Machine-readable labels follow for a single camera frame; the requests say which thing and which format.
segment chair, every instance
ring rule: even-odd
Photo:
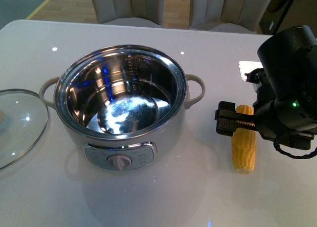
[[[269,2],[191,0],[189,29],[254,34]]]
[[[164,0],[92,0],[101,24],[161,27]]]

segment green led light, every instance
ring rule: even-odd
[[[292,103],[292,105],[293,105],[293,107],[299,107],[299,104],[298,104],[298,101],[297,101],[297,100],[294,101],[294,102]]]

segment robotic arm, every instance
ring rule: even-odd
[[[232,136],[237,128],[255,130],[291,158],[316,156],[317,148],[304,156],[280,148],[309,150],[317,134],[317,40],[312,31],[299,26],[278,33],[260,46],[258,56],[263,68],[246,74],[257,93],[254,114],[239,114],[234,103],[222,101],[215,113],[216,132]]]

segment glossy table surface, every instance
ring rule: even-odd
[[[317,159],[293,160],[257,138],[255,170],[235,173],[228,136],[215,132],[222,100],[252,105],[239,61],[259,61],[263,35],[21,20],[0,31],[0,90],[39,92],[81,56],[135,44],[172,56],[201,77],[205,97],[186,111],[175,147],[132,171],[91,164],[49,108],[44,135],[0,172],[0,218],[6,227],[315,227]],[[189,83],[190,94],[200,88]],[[53,89],[48,91],[53,99]]]

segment corn cob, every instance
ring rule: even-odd
[[[253,108],[247,105],[238,106],[236,111],[253,115]],[[256,158],[256,132],[237,128],[231,138],[231,148],[234,170],[243,174],[252,172]]]

